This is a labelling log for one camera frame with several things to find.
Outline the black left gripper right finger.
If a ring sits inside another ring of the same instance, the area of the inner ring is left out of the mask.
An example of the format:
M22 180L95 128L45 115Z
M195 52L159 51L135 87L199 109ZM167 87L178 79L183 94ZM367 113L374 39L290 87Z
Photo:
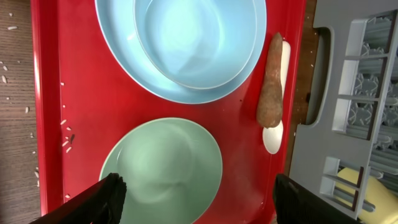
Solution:
M278 224L358 224L284 174L276 175L272 193Z

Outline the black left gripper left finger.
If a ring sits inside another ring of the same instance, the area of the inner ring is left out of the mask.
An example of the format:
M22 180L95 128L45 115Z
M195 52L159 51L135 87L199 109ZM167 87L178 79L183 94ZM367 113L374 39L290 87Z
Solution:
M30 224L119 224L127 186L117 173L110 173L56 210Z

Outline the green bowl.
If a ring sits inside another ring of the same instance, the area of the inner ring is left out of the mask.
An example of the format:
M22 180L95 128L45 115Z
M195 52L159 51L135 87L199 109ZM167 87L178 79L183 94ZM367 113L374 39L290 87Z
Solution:
M121 223L189 224L214 201L223 160L218 143L203 126L160 118L118 141L99 177L110 173L119 174L127 185Z

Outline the yellow plastic cup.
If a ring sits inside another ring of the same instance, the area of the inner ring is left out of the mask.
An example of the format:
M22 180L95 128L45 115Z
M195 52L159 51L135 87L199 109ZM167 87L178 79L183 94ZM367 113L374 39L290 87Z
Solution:
M339 171L338 177L346 179L352 183L358 179L358 172L349 168ZM351 194L354 190L340 183L336 187L341 188ZM397 224L397 196L390 192L378 179L370 176L365 193L365 200L375 205L374 212L362 210L359 219L367 224Z

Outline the light blue bowl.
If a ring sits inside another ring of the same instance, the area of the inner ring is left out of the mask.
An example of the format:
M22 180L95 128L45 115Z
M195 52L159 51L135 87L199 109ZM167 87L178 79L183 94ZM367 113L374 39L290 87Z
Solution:
M253 0L134 0L142 48L165 77L194 89L231 81L257 36Z

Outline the grey dishwasher rack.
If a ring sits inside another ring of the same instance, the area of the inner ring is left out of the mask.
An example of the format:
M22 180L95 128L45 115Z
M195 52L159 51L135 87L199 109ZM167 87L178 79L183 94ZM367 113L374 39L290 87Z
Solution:
M320 38L312 94L289 176L364 222L362 210L375 211L365 200L370 176L397 196L397 2L318 1L313 26ZM358 172L356 182L338 177L344 168Z

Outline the white plastic spoon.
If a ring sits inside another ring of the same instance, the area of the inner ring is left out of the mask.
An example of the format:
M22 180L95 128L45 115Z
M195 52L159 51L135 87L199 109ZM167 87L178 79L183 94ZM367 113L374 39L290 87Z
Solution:
M282 87L282 96L284 96L285 85L287 81L287 72L289 69L290 60L290 44L286 41L282 43L282 57L281 57L281 67L280 67L280 83ZM262 131L262 140L264 147L270 154L276 154L282 143L282 136L284 132L283 122L280 121L279 124L274 128L264 128Z

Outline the light blue plate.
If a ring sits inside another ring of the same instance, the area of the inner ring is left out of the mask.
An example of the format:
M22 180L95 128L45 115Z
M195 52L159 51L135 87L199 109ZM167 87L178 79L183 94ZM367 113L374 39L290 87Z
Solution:
M209 103L235 91L250 76L264 46L267 27L265 0L253 0L256 7L257 36L252 55L243 70L228 83L211 89L194 89L165 77L149 60L134 25L134 0L95 0L103 37L123 70L140 86L169 101L185 104Z

